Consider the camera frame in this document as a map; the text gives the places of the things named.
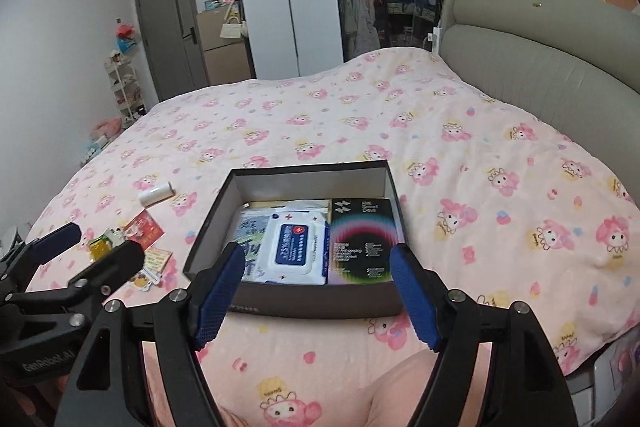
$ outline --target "screw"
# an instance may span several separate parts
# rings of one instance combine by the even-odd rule
[[[449,296],[449,300],[452,302],[462,302],[466,299],[465,293],[462,290],[450,290],[447,296]]]
[[[113,301],[109,301],[104,305],[104,309],[109,313],[116,312],[120,309],[120,301],[118,301],[117,299],[113,299]]]
[[[515,301],[513,303],[513,309],[521,314],[527,314],[531,311],[531,308],[529,308],[529,305],[526,302],[522,302],[522,301]]]
[[[178,288],[169,293],[169,299],[173,302],[184,301],[187,298],[187,290],[183,288]]]
[[[71,324],[75,328],[79,328],[84,324],[84,315],[81,313],[74,313],[69,318],[69,324]]]

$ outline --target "door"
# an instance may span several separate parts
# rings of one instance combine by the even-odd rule
[[[208,86],[195,0],[136,0],[136,10],[158,99]]]

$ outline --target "open box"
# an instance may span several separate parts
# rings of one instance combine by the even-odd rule
[[[193,280],[215,263],[238,208],[250,201],[386,198],[398,242],[406,230],[386,160],[325,165],[233,169],[220,188],[184,265]],[[231,311],[300,319],[359,319],[397,315],[402,302],[394,282],[286,285],[242,281]]]

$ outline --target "bed frame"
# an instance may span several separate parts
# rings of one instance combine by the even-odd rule
[[[462,80],[571,138],[640,200],[640,16],[599,0],[444,0],[433,44]],[[614,367],[639,340],[637,326],[567,377],[580,425],[620,395]]]

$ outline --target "door handle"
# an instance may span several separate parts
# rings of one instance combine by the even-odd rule
[[[194,44],[198,44],[198,38],[196,37],[196,28],[191,27],[189,33],[182,36],[183,39],[191,39]]]

